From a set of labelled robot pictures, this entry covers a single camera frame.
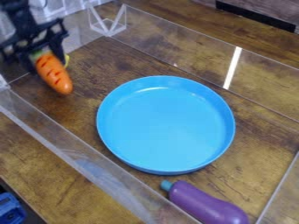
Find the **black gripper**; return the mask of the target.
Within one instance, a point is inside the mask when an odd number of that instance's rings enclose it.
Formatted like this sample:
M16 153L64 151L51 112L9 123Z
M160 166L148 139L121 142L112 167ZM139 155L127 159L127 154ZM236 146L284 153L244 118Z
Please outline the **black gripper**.
M0 0L0 11L5 13L13 25L13 36L0 43L0 53L7 56L5 48L12 47L12 56L17 57L23 68L36 73L31 57L33 50L44 46L51 48L52 53L65 65L65 56L61 41L68 37L68 31L61 18L39 24L31 12L29 0Z

